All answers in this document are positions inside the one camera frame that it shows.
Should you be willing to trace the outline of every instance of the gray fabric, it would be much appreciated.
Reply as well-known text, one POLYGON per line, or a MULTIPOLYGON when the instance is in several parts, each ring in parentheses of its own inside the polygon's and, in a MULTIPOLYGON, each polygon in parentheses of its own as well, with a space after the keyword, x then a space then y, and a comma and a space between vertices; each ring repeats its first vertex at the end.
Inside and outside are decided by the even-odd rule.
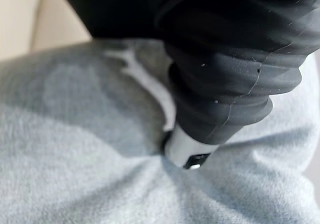
POLYGON ((156 41, 92 42, 0 64, 1 224, 320 224, 302 176, 319 134, 312 56, 301 85, 273 96, 265 120, 187 171, 160 153, 165 105, 105 55, 125 46, 166 82, 170 60, 156 41))

